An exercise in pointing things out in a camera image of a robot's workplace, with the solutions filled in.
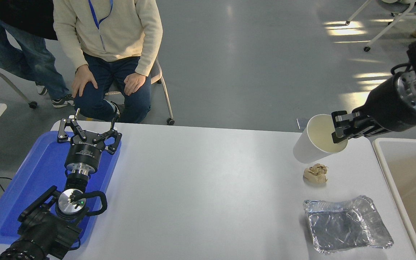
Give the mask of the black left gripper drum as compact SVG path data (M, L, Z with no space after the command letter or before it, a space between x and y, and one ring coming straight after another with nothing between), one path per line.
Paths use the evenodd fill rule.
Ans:
M86 165L89 170L97 171L103 150L105 150L103 141L98 144L83 141L71 143L65 161L65 168L72 171L75 166Z

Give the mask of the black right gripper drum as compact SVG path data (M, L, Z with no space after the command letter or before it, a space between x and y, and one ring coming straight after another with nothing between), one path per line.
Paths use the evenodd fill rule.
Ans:
M352 112L360 112L354 120L354 126L361 128L376 123L388 131L402 132L416 126L416 110L404 102L398 92L398 79L395 74L373 89L365 104Z

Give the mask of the person's right hand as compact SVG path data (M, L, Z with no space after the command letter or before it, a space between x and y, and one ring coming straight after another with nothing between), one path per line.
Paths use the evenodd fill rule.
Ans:
M89 69L88 64L83 64L76 69L74 81L71 85L72 96L75 98L77 95L82 96L86 84L91 83L95 89L98 89L94 75Z

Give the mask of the person's left hand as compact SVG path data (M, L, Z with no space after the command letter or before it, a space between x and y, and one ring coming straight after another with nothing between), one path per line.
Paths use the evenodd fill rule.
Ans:
M124 94L127 96L130 96L131 94L137 92L144 85L145 81L146 81L146 76L142 74L139 74L136 72L129 74L124 79L124 84L125 84Z

